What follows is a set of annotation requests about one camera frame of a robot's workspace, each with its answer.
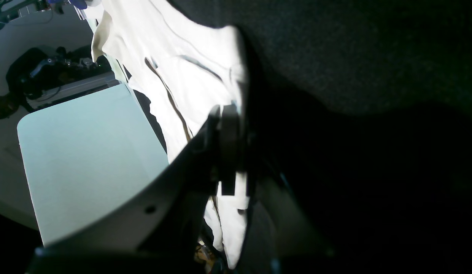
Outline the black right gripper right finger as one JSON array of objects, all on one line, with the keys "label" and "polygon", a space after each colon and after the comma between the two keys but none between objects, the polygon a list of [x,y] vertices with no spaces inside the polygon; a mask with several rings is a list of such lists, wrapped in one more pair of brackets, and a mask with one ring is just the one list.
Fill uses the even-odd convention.
[{"label": "black right gripper right finger", "polygon": [[267,143],[248,139],[248,227],[241,274],[328,274],[333,246],[299,205]]}]

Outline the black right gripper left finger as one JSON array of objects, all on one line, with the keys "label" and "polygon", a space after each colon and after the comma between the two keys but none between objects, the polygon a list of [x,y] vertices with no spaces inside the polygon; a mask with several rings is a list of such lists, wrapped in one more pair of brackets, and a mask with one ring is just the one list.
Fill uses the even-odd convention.
[{"label": "black right gripper left finger", "polygon": [[79,232],[35,251],[30,274],[203,273],[194,262],[208,198],[235,194],[241,108],[215,106],[143,191]]}]

